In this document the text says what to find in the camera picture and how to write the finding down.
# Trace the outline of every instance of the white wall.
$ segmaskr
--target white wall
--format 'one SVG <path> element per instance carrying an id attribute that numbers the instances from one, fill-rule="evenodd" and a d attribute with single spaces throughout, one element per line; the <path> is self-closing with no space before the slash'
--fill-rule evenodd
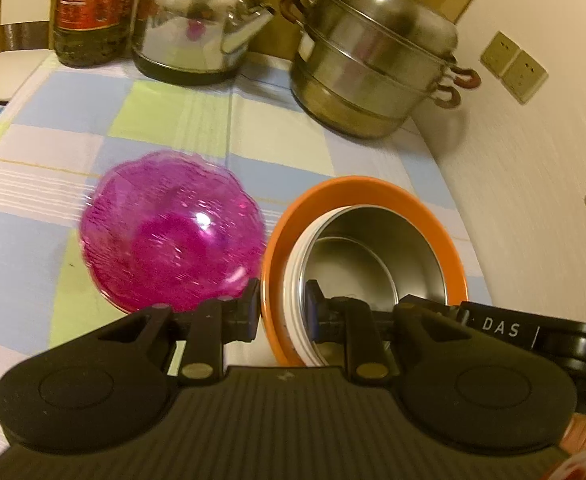
<path id="1" fill-rule="evenodd" d="M 414 119 L 476 247 L 494 304 L 586 321 L 586 0 L 473 0 L 460 64 L 483 85 Z M 502 30 L 549 78 L 521 106 L 480 65 Z"/>

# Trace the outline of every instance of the pot handle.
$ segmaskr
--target pot handle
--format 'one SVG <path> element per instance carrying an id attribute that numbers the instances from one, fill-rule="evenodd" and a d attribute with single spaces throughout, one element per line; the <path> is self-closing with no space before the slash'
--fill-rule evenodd
<path id="1" fill-rule="evenodd" d="M 453 83 L 460 88 L 464 88 L 467 90 L 478 88 L 482 83 L 482 79 L 480 79 L 480 74 L 473 70 L 472 68 L 460 68 L 458 66 L 452 66 L 451 72 L 457 74 L 458 76 L 463 75 L 465 77 L 456 77 L 453 80 Z"/>
<path id="2" fill-rule="evenodd" d="M 462 97 L 460 97 L 460 92 L 455 90 L 452 86 L 438 85 L 436 90 L 451 94 L 451 99 L 448 100 L 440 99 L 439 97 L 431 97 L 433 102 L 435 102 L 440 108 L 457 108 L 460 106 Z"/>
<path id="3" fill-rule="evenodd" d="M 304 16 L 307 12 L 307 8 L 300 0 L 280 0 L 279 1 L 279 12 L 291 23 L 295 23 L 300 27 L 304 27 L 304 23 L 293 13 L 293 7 L 295 7 Z"/>

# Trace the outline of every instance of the plaid tablecloth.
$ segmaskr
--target plaid tablecloth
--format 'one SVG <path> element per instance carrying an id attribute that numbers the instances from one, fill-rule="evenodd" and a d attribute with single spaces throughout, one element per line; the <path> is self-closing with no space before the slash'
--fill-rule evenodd
<path id="1" fill-rule="evenodd" d="M 387 139 L 349 140 L 295 103 L 288 62 L 254 56 L 229 84 L 189 89 L 132 62 L 73 70 L 54 54 L 0 114 L 0 376 L 26 356 L 121 312 L 92 284 L 76 225 L 100 175 L 161 148 L 224 164 L 262 208 L 269 232 L 297 196 L 363 174 L 416 194 L 454 240 L 470 298 L 490 302 L 451 194 L 412 120 Z M 6 445 L 0 431 L 0 451 Z"/>

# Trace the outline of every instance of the orange bowl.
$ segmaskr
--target orange bowl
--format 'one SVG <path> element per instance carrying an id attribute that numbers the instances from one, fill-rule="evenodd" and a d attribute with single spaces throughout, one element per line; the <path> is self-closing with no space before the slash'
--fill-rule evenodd
<path id="1" fill-rule="evenodd" d="M 283 323 L 281 283 L 295 241 L 318 216 L 342 206 L 385 207 L 408 220 L 438 260 L 449 304 L 467 300 L 464 268 L 444 227 L 427 207 L 405 190 L 367 176 L 343 176 L 312 187 L 284 212 L 273 230 L 262 264 L 262 319 L 271 349 L 283 366 L 304 366 Z"/>

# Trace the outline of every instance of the pink glass bowl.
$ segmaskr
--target pink glass bowl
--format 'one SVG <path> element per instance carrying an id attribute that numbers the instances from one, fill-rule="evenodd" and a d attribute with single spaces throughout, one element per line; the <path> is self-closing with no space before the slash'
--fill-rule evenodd
<path id="1" fill-rule="evenodd" d="M 257 204 L 235 176 L 200 156 L 154 152 L 100 180 L 80 220 L 84 261 L 102 294 L 126 312 L 176 311 L 238 297 L 265 248 Z"/>

